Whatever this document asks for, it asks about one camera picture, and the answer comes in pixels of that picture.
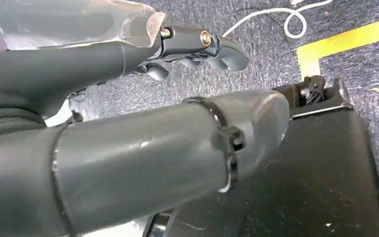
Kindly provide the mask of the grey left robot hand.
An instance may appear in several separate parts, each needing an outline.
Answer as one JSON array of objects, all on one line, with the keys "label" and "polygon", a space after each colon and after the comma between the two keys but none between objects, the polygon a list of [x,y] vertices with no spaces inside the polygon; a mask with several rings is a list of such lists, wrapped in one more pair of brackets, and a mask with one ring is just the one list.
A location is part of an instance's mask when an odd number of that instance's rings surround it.
[{"label": "grey left robot hand", "polygon": [[154,44],[122,42],[0,53],[0,237],[78,236],[225,193],[273,153],[289,103],[248,90],[100,120],[47,127],[65,98],[159,61],[249,63],[231,40],[169,25]]}]

